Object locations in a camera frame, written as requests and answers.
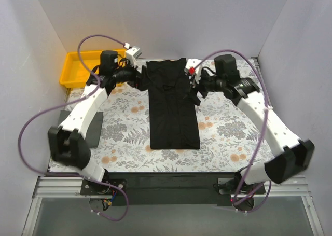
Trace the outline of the black t shirt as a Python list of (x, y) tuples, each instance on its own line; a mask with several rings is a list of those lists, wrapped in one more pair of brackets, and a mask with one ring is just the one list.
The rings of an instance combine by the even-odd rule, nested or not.
[(200, 149), (195, 104), (188, 97), (186, 59), (148, 61), (142, 68), (148, 89), (151, 149)]

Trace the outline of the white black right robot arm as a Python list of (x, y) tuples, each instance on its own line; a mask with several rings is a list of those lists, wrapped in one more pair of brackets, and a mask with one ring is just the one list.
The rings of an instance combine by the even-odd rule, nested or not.
[(253, 186), (271, 181), (283, 183), (306, 170), (311, 161), (314, 144), (311, 140), (302, 140), (293, 133), (276, 115), (265, 101), (259, 86), (251, 78), (242, 78), (237, 69), (236, 59), (230, 54), (214, 58), (215, 71), (209, 75), (202, 61), (189, 59), (185, 72), (191, 76), (191, 92), (222, 92), (240, 109), (260, 131), (270, 147), (274, 158), (266, 163), (257, 163), (238, 170), (234, 178), (220, 184), (224, 192), (249, 192)]

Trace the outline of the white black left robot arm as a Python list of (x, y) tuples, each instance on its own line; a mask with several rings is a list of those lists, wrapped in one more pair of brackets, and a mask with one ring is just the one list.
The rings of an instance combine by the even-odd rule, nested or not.
[(141, 74), (136, 60), (141, 53), (140, 48), (133, 46), (126, 50), (125, 58), (118, 60), (117, 52), (102, 51), (99, 65), (92, 69), (86, 82), (82, 101), (57, 127), (48, 131), (52, 160), (94, 180), (92, 188), (101, 195), (110, 190), (110, 181), (104, 177), (105, 169), (91, 158), (86, 134), (98, 109), (116, 84), (130, 82), (135, 88), (140, 85)]

